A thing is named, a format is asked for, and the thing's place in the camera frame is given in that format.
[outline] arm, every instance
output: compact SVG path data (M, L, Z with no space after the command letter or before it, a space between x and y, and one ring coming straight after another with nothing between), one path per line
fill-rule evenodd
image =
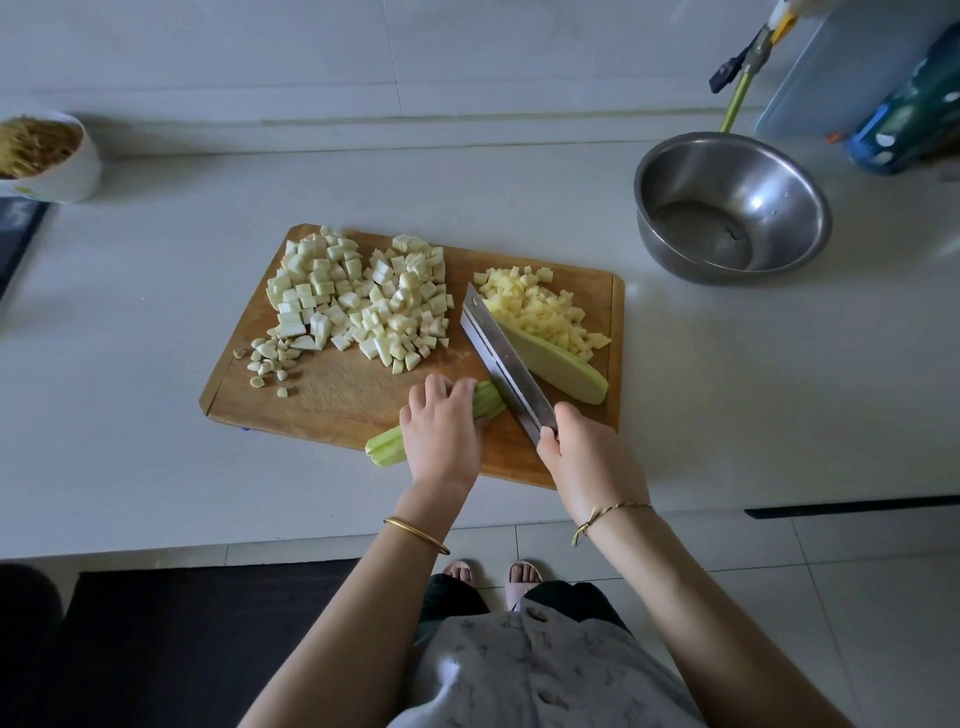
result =
M560 442L545 428L538 453L577 523L594 507L649 503L643 473L609 427L557 405ZM651 508L620 508L589 529L643 599L704 718L714 728L851 728L693 560Z
M413 485L394 515L443 541L480 472L476 381L430 375L400 410ZM241 728L384 725L397 709L437 549L387 524Z

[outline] hand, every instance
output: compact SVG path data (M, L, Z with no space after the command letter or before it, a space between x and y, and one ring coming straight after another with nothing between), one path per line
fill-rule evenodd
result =
M410 402L400 410L403 448L414 483L459 489L464 497L480 474L483 442L473 422L476 379L454 384L432 374L410 389Z
M650 503L643 471L616 432L567 402L558 402L554 412L560 442L544 427L537 455L571 519L583 523L594 508L616 503Z

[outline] gold bangle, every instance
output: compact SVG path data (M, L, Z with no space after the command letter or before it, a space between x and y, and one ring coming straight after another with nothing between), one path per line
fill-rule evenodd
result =
M587 535L587 529L594 525L597 521L600 520L602 516L606 516L611 511L615 511L617 508L652 508L653 506L650 503L617 503L616 505L608 505L606 508L594 508L593 512L590 514L590 517L587 519L587 522L580 526L576 533L573 534L573 544L576 546L577 542L580 541L581 536Z
M384 523L392 523L392 524L395 525L397 528L402 528L404 531L408 531L409 533L412 533L414 536L418 536L419 538L422 538L422 539L423 539L424 541L426 541L428 544L431 544L431 545L433 545L433 546L436 546L437 549L440 551L440 553L441 553L443 556L449 556L449 555L450 555L450 549L449 549L449 548L447 548L446 546L444 546L443 544L441 544L441 543L440 543L439 541L437 541L437 539L435 539L433 536L430 536L429 534L423 533L423 531L421 531L419 528L415 528L414 526L410 525L410 523L404 523L404 522L401 521L400 519L395 519L395 518L393 518L393 517L390 517L389 519L384 519L383 522L384 522Z

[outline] green vegetable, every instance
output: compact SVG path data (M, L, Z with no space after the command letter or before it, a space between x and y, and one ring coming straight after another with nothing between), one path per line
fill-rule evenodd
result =
M496 391L496 387L493 386L493 382L481 381L477 383L476 389L473 390L474 420L479 420L481 417L492 420L505 408L506 405L500 398L499 392ZM376 437L371 437L364 450L373 463L380 468L387 468L407 459L407 453L403 449L403 435L399 426L381 432Z
M599 404L610 386L593 367L576 354L549 341L498 321L516 353L535 375L542 377L575 400Z

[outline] black floor mat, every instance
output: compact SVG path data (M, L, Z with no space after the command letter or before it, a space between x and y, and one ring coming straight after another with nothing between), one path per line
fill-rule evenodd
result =
M355 563L85 573L27 725L235 726Z

